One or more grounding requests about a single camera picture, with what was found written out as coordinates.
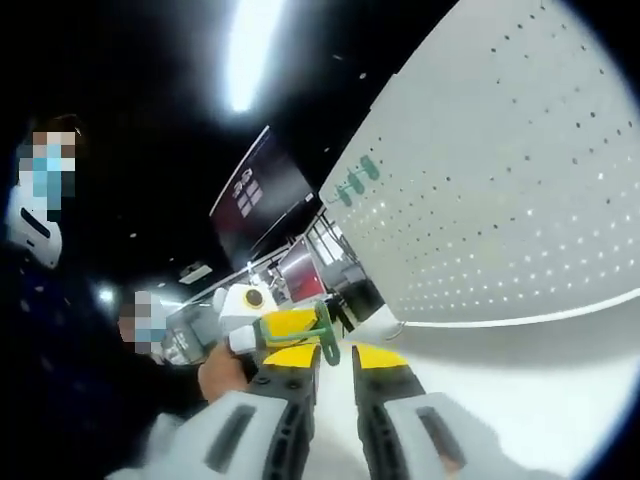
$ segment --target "hand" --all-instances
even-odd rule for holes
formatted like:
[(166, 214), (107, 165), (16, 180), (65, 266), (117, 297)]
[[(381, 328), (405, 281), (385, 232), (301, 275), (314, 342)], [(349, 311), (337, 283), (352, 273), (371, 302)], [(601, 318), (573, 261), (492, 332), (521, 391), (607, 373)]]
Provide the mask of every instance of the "hand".
[(231, 356), (224, 342), (216, 345), (198, 368), (198, 383), (209, 403), (215, 402), (229, 390), (243, 391), (248, 386), (240, 361)]

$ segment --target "display screen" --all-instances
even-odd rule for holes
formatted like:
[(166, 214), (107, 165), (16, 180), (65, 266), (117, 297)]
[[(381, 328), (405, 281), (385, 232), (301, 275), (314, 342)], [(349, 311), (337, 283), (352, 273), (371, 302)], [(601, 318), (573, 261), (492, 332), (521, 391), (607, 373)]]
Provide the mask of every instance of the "display screen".
[(296, 242), (282, 257), (278, 268), (287, 284), (293, 303), (325, 293), (324, 285), (304, 238)]
[(232, 266), (247, 264), (288, 213), (304, 204), (311, 187), (267, 127), (245, 155), (211, 210), (211, 220)]

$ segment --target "dark jacket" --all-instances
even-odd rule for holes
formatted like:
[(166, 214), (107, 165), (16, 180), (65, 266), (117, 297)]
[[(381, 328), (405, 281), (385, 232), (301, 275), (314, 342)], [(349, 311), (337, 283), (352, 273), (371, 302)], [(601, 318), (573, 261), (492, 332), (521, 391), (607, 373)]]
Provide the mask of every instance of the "dark jacket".
[(187, 418), (206, 405), (196, 366), (131, 352), (78, 279), (1, 257), (8, 478), (102, 478), (135, 464), (158, 413)]

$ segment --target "ceiling light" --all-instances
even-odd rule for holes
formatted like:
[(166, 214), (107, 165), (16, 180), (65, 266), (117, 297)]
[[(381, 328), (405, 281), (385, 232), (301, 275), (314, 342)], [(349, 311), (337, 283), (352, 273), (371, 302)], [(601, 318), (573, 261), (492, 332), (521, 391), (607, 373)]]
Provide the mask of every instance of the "ceiling light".
[(229, 45), (227, 82), (231, 108), (244, 112), (264, 74), (272, 37), (284, 0), (240, 0)]
[(99, 293), (100, 300), (104, 303), (113, 302), (113, 291), (109, 288), (103, 288)]

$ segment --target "perforated white panel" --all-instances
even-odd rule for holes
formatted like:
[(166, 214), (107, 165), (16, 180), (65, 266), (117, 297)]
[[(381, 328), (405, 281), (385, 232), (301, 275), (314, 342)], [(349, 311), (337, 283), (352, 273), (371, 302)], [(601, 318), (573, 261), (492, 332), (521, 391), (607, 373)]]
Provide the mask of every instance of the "perforated white panel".
[(461, 1), (322, 188), (399, 320), (529, 317), (640, 287), (637, 104), (586, 24), (542, 5)]

